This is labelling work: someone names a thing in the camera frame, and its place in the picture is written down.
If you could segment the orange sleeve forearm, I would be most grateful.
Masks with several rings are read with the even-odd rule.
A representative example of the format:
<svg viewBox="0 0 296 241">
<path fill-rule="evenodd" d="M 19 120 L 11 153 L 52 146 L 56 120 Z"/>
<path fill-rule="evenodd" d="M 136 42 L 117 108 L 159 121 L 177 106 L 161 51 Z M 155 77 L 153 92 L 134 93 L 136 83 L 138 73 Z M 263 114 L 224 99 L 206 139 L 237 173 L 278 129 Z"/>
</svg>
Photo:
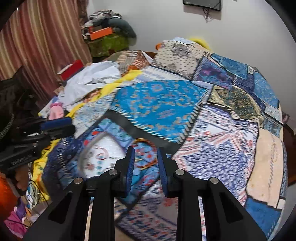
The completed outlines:
<svg viewBox="0 0 296 241">
<path fill-rule="evenodd" d="M 8 182 L 4 177 L 0 181 L 0 219 L 5 221 L 14 210 L 18 202 L 18 198 L 12 192 Z"/>
</svg>

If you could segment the left hand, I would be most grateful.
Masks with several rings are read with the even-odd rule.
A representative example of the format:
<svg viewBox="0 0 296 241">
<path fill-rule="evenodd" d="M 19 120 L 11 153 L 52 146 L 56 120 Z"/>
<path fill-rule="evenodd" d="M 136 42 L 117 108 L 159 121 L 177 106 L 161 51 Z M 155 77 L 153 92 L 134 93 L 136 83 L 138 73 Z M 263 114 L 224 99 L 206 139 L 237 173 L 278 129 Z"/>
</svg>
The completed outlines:
<svg viewBox="0 0 296 241">
<path fill-rule="evenodd" d="M 13 185 L 16 190 L 26 191 L 29 185 L 29 166 L 27 164 L 19 166 L 15 170 Z"/>
</svg>

